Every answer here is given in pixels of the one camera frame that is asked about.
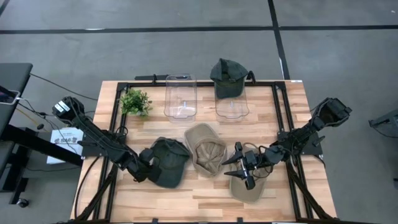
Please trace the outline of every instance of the concrete floor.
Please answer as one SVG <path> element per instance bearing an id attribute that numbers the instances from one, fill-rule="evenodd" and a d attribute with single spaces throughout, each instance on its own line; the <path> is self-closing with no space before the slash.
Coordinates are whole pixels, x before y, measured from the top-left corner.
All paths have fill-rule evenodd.
<path id="1" fill-rule="evenodd" d="M 275 8 L 280 26 L 398 24 L 396 1 L 276 0 Z M 0 17 L 0 29 L 10 30 L 270 25 L 263 0 L 10 0 Z M 398 30 L 281 35 L 290 77 L 303 80 L 310 106 L 333 96 L 353 109 L 342 127 L 322 131 L 338 216 L 396 223 L 398 190 L 392 178 L 398 177 L 398 142 L 369 128 L 368 120 L 396 109 Z M 32 73 L 92 97 L 98 96 L 103 80 L 153 73 L 208 78 L 219 57 L 242 63 L 257 78 L 282 78 L 273 31 L 0 35 L 0 52 L 0 62 L 33 63 Z M 65 95 L 69 93 L 34 77 L 24 93 L 36 110 L 47 113 Z M 95 109 L 94 101 L 80 100 L 87 110 Z M 12 123 L 35 128 L 18 113 Z M 22 195 L 32 200 L 30 207 L 10 206 L 10 195 L 0 194 L 5 223 L 67 220 L 79 170 L 31 175 L 36 178 Z"/>

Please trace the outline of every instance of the potted plant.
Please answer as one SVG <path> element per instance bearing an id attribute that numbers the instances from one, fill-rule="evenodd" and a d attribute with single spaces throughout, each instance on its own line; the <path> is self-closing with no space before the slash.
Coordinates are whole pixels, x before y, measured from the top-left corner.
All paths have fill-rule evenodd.
<path id="1" fill-rule="evenodd" d="M 129 89 L 127 93 L 120 98 L 122 105 L 122 114 L 134 114 L 142 117 L 148 116 L 148 111 L 152 101 L 148 100 L 147 93 L 141 90 Z"/>

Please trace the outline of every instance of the black clamp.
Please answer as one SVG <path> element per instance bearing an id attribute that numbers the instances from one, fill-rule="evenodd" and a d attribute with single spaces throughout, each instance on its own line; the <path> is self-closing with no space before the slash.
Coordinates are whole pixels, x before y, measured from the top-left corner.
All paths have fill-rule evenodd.
<path id="1" fill-rule="evenodd" d="M 157 80 L 157 77 L 156 77 L 156 74 L 154 74 L 153 79 L 152 79 L 152 85 L 156 85 L 156 80 Z"/>
<path id="2" fill-rule="evenodd" d="M 256 84 L 256 77 L 254 76 L 254 73 L 252 71 L 249 71 L 246 80 L 251 80 L 251 83 Z"/>
<path id="3" fill-rule="evenodd" d="M 129 85 L 129 84 L 126 83 L 126 82 L 119 82 L 119 83 L 118 83 L 118 87 L 116 88 L 116 91 L 122 91 L 122 90 L 124 90 L 125 88 L 127 88 L 128 85 Z"/>

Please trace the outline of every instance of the tan baseball cap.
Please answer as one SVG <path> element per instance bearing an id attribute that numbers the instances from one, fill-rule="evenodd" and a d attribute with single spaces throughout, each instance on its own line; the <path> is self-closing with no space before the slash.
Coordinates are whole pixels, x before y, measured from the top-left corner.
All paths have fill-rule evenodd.
<path id="1" fill-rule="evenodd" d="M 248 147 L 248 143 L 243 144 L 242 153 L 253 150 L 255 154 L 258 154 L 258 148 Z M 236 162 L 234 164 L 229 165 L 230 171 L 236 171 L 238 169 L 242 169 L 241 163 Z M 256 186 L 252 190 L 246 189 L 246 185 L 244 184 L 244 180 L 239 177 L 232 177 L 229 182 L 229 190 L 231 191 L 232 196 L 241 202 L 246 203 L 254 203 L 257 202 L 264 191 L 264 186 L 266 184 L 267 176 L 269 175 L 268 171 L 270 171 L 270 167 L 256 169 L 251 171 L 251 175 L 254 177 L 254 181 L 256 182 Z"/>
<path id="2" fill-rule="evenodd" d="M 184 136 L 195 169 L 206 177 L 217 175 L 227 157 L 226 143 L 205 123 L 186 130 Z"/>

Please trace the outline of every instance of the black cable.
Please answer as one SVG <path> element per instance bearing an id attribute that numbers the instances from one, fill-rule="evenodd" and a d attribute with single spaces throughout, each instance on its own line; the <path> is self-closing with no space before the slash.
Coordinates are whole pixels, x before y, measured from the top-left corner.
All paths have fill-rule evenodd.
<path id="1" fill-rule="evenodd" d="M 88 113 L 95 113 L 95 111 L 87 111 L 87 112 L 85 112 L 85 114 L 88 114 Z M 94 119 L 92 117 L 87 116 L 87 118 L 89 118 L 91 121 L 94 121 Z"/>
<path id="2" fill-rule="evenodd" d="M 83 185 L 85 179 L 87 178 L 87 175 L 89 173 L 89 171 L 91 170 L 91 168 L 93 168 L 94 164 L 96 163 L 96 161 L 99 159 L 100 157 L 97 156 L 97 158 L 95 158 L 95 160 L 90 164 L 90 166 L 88 167 L 85 175 L 83 176 L 83 179 L 80 182 L 79 188 L 77 189 L 77 193 L 76 193 L 76 199 L 75 199 L 75 219 L 77 218 L 77 202 L 79 201 L 79 194 L 80 194 L 80 190 L 81 190 L 81 186 Z"/>
<path id="3" fill-rule="evenodd" d="M 261 156 L 262 152 L 261 152 L 261 148 L 264 148 L 265 150 L 269 150 L 269 148 L 267 148 L 267 147 L 265 147 L 265 146 L 259 146 L 259 147 L 258 147 L 259 155 L 260 155 L 260 161 L 259 161 L 259 163 L 258 163 L 257 165 L 259 165 L 259 164 L 262 163 L 262 156 Z M 252 174 L 251 174 L 251 175 L 252 175 L 253 177 L 255 177 L 255 178 L 258 178 L 258 179 L 266 178 L 266 177 L 269 176 L 269 174 L 272 173 L 272 171 L 274 171 L 274 165 L 271 165 L 270 167 L 271 167 L 271 168 L 270 168 L 269 171 L 266 169 L 266 167 L 264 167 L 264 170 L 267 172 L 267 175 L 265 175 L 265 176 L 257 176 L 256 174 L 254 174 L 254 170 L 252 171 Z"/>
<path id="4" fill-rule="evenodd" d="M 54 116 L 52 114 L 47 114 L 47 113 L 44 113 L 44 112 L 37 112 L 36 110 L 29 109 L 28 107 L 26 107 L 25 105 L 23 105 L 21 103 L 18 103 L 18 105 L 23 107 L 23 108 L 25 108 L 25 109 L 27 109 L 27 110 L 29 110 L 30 112 L 32 112 L 32 113 L 34 113 L 34 114 L 36 114 L 38 116 Z"/>
<path id="5" fill-rule="evenodd" d="M 127 136 L 129 134 L 129 130 L 125 126 L 118 127 L 117 130 L 115 131 L 115 133 L 117 133 L 121 129 L 126 130 L 126 133 L 123 131 L 123 136 Z"/>
<path id="6" fill-rule="evenodd" d="M 317 158 L 323 164 L 324 168 L 326 168 L 325 161 L 323 161 L 323 159 L 319 155 L 313 155 L 313 156 L 315 156 L 315 158 Z"/>
<path id="7" fill-rule="evenodd" d="M 316 115 L 318 114 L 319 109 L 322 108 L 323 105 L 325 105 L 327 101 L 328 101 L 327 99 L 323 100 L 318 106 L 316 106 L 316 107 L 314 108 L 315 111 L 314 111 L 314 113 L 313 113 L 313 116 L 316 116 Z M 310 121 L 311 121 L 311 122 L 310 122 L 311 126 L 312 126 L 312 124 L 313 124 L 313 120 L 314 120 L 314 119 L 312 119 L 312 118 L 311 118 L 311 120 L 310 120 Z"/>
<path id="8" fill-rule="evenodd" d="M 72 169 L 77 169 L 77 168 L 80 168 L 80 167 L 70 167 L 70 168 L 59 169 L 59 170 L 30 169 L 28 167 L 25 167 L 25 169 L 30 170 L 30 171 L 41 171 L 41 172 L 57 172 L 57 171 L 72 170 Z"/>
<path id="9" fill-rule="evenodd" d="M 71 105 L 73 105 L 73 103 L 72 103 L 73 98 L 69 98 L 69 100 L 70 100 L 69 103 L 70 103 Z M 90 128 L 88 128 L 88 127 L 84 124 L 84 122 L 80 119 L 80 117 L 79 117 L 78 113 L 76 112 L 76 109 L 75 109 L 74 106 L 72 106 L 72 110 L 73 110 L 73 112 L 75 113 L 75 115 L 76 115 L 76 117 L 78 118 L 78 120 L 80 121 L 80 124 L 81 124 L 82 126 L 84 126 L 88 131 L 91 131 L 91 133 L 92 133 L 93 135 L 96 135 L 96 133 L 93 132 Z M 137 156 L 136 156 L 135 154 L 132 154 L 132 153 L 131 153 L 131 150 L 128 150 L 128 149 L 119 149 L 119 148 L 116 148 L 116 147 L 113 147 L 113 146 L 108 145 L 106 142 L 104 142 L 104 145 L 106 145 L 106 146 L 104 147 L 99 141 L 96 140 L 96 138 L 97 138 L 97 139 L 101 139 L 101 136 L 96 136 L 96 138 L 93 138 L 93 137 L 91 137 L 90 135 L 87 135 L 87 136 L 90 137 L 95 143 L 97 143 L 99 146 L 102 146 L 103 148 L 110 148 L 110 149 L 114 149 L 114 150 L 117 150 L 117 151 L 128 152 L 130 155 L 133 156 L 133 158 L 134 158 L 134 160 L 135 160 L 135 162 L 136 162 L 136 167 L 137 167 L 137 169 L 138 169 L 138 160 L 137 160 Z"/>
<path id="10" fill-rule="evenodd" d="M 41 117 L 42 119 L 44 119 L 46 122 L 48 122 L 48 124 L 50 124 L 50 126 L 51 126 L 51 128 L 52 128 L 53 130 L 55 129 L 54 126 L 57 127 L 58 132 L 60 133 L 60 135 L 62 136 L 63 140 L 66 142 L 66 144 L 69 146 L 69 148 L 71 148 L 76 154 L 78 154 L 77 151 L 76 151 L 76 149 L 74 149 L 73 147 L 71 147 L 71 145 L 69 145 L 68 140 L 67 140 L 67 139 L 63 136 L 63 134 L 61 133 L 60 128 L 59 128 L 55 123 L 53 123 L 52 121 L 47 120 L 46 115 L 42 115 L 41 113 L 37 112 L 37 111 L 33 108 L 33 106 L 29 103 L 29 101 L 27 101 L 27 100 L 25 100 L 25 101 L 26 101 L 27 104 L 30 106 L 30 109 L 29 109 L 28 107 L 26 107 L 26 106 L 20 104 L 20 103 L 18 103 L 18 104 L 21 105 L 21 106 L 23 106 L 25 109 L 29 110 L 30 112 L 36 114 L 37 116 Z"/>
<path id="11" fill-rule="evenodd" d="M 56 86 L 58 86 L 59 88 L 62 88 L 62 89 L 64 89 L 64 90 L 66 90 L 66 91 L 69 91 L 70 93 L 76 94 L 76 95 L 78 95 L 78 96 L 84 97 L 84 98 L 89 99 L 89 100 L 98 101 L 98 99 L 91 98 L 91 97 L 88 97 L 88 96 L 84 96 L 84 95 L 79 94 L 79 93 L 77 93 L 77 92 L 71 91 L 71 90 L 69 90 L 69 89 L 67 89 L 67 88 L 65 88 L 65 87 L 63 87 L 63 86 L 61 86 L 61 85 L 58 85 L 58 84 L 56 84 L 56 83 L 54 83 L 54 82 L 51 82 L 50 80 L 47 80 L 47 79 L 45 79 L 45 78 L 40 77 L 40 76 L 34 75 L 34 74 L 32 74 L 32 73 L 31 73 L 30 75 L 32 75 L 32 76 L 34 76 L 34 77 L 36 77 L 36 78 L 39 78 L 39 79 L 41 79 L 41 80 L 44 80 L 44 81 L 46 81 L 46 82 L 49 82 L 49 83 L 51 83 L 51 84 L 53 84 L 53 85 L 56 85 Z"/>
<path id="12" fill-rule="evenodd" d="M 374 127 L 374 126 L 371 126 L 371 127 L 372 127 L 374 130 L 376 130 L 379 134 L 381 134 L 382 136 L 384 136 L 384 137 L 387 137 L 387 138 L 398 138 L 398 136 L 389 136 L 389 135 L 386 135 L 386 134 L 382 133 L 381 131 L 377 130 L 377 128 Z"/>

